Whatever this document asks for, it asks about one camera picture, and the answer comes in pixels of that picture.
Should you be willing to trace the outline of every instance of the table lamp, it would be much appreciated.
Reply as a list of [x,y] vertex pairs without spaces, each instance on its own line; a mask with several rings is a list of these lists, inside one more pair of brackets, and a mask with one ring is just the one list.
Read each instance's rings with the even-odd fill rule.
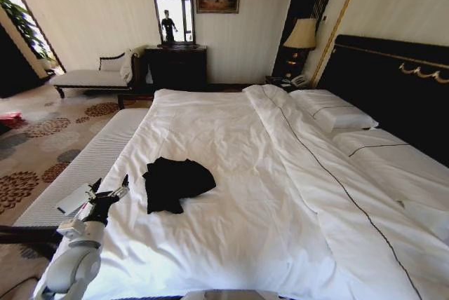
[[[295,27],[283,44],[286,48],[313,49],[315,48],[316,18],[300,18],[296,21]],[[288,60],[286,77],[291,78],[292,73],[299,73],[298,52],[293,53],[293,60]]]
[[300,18],[283,46],[295,49],[315,48],[316,18]]

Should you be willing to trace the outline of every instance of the dark wooden dresser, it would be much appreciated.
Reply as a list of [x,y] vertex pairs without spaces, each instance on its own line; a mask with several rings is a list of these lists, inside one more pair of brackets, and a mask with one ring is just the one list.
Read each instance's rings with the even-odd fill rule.
[[201,91],[207,82],[207,48],[157,47],[145,49],[155,88]]

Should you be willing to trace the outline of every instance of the white cushion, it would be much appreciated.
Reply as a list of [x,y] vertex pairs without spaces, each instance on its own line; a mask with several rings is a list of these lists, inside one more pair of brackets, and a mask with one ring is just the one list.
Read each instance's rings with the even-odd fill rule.
[[449,244],[449,168],[385,130],[342,133],[333,140],[410,218]]
[[369,115],[327,90],[296,90],[290,93],[325,132],[338,128],[372,128],[378,125]]
[[116,57],[100,57],[101,71],[120,71],[123,62],[125,61],[125,53]]
[[133,68],[131,67],[133,55],[131,50],[125,51],[123,58],[123,64],[120,68],[120,76],[126,83],[129,83],[133,78]]
[[54,76],[50,84],[56,86],[127,86],[117,71],[74,70]]

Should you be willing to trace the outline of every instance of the pillow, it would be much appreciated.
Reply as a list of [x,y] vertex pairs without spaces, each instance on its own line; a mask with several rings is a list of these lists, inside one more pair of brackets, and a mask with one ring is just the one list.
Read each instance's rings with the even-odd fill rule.
[[333,140],[410,218],[449,244],[449,168],[381,129]]
[[373,128],[378,124],[360,109],[327,90],[296,90],[290,96],[325,132],[336,128]]
[[129,83],[131,79],[133,78],[133,68],[131,67],[133,54],[131,50],[125,51],[125,55],[123,57],[123,64],[120,68],[120,76],[121,78],[126,81],[126,83]]
[[100,57],[100,71],[119,72],[121,65],[125,60],[125,53],[115,57]]

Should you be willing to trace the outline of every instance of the black piping on duvet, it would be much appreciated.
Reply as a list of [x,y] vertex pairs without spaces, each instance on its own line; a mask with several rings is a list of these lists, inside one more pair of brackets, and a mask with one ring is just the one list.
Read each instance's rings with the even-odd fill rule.
[[360,148],[356,149],[355,151],[353,151],[351,153],[351,155],[348,155],[348,157],[353,156],[357,151],[360,151],[363,148],[386,147],[386,146],[410,146],[410,145],[409,144],[376,144],[374,146],[363,146],[363,147],[360,147]]
[[315,119],[315,115],[320,112],[322,109],[334,109],[335,107],[354,107],[353,105],[339,105],[339,106],[325,106],[325,107],[321,107],[318,111],[316,111],[315,113],[313,113],[311,115],[311,117],[313,119]]
[[370,215],[360,206],[358,205],[358,203],[352,198],[352,196],[349,194],[348,190],[346,189],[346,187],[342,184],[342,182],[339,181],[339,179],[333,174],[331,173],[326,167],[324,167],[324,165],[320,162],[320,160],[316,157],[316,155],[309,149],[309,147],[307,147],[304,142],[301,141],[301,139],[296,135],[295,130],[293,130],[292,125],[290,124],[290,121],[288,121],[286,115],[284,114],[282,108],[280,108],[278,105],[276,105],[276,103],[273,101],[272,98],[270,98],[267,93],[265,92],[265,89],[262,86],[262,91],[265,95],[265,97],[267,97],[268,99],[270,99],[272,101],[272,103],[274,104],[274,106],[276,106],[279,111],[281,111],[283,118],[287,121],[288,127],[290,128],[290,130],[292,131],[293,135],[295,136],[296,140],[305,148],[307,149],[307,151],[309,151],[309,153],[315,158],[316,162],[320,165],[320,167],[322,167],[344,190],[344,192],[347,194],[347,196],[349,197],[349,199],[351,200],[351,202],[360,210],[362,211],[362,213],[364,213],[364,215],[366,216],[366,218],[368,219],[368,221],[371,223],[371,225],[374,227],[374,229],[377,230],[377,232],[384,238],[385,242],[388,244],[388,246],[390,247],[391,251],[393,252],[394,258],[397,261],[397,263],[399,264],[399,266],[403,269],[403,271],[406,273],[408,281],[410,282],[410,284],[412,285],[413,289],[415,290],[416,294],[418,295],[418,297],[420,298],[420,300],[422,300],[421,294],[418,291],[418,289],[416,288],[415,284],[412,281],[412,278],[410,277],[410,274],[408,274],[407,269],[405,268],[405,266],[401,263],[401,261],[399,260],[398,256],[396,255],[396,251],[393,248],[393,245],[390,243],[390,241],[388,240],[388,238],[383,234],[383,232],[381,232],[381,230],[377,227],[377,225],[374,224],[373,220],[371,219]]

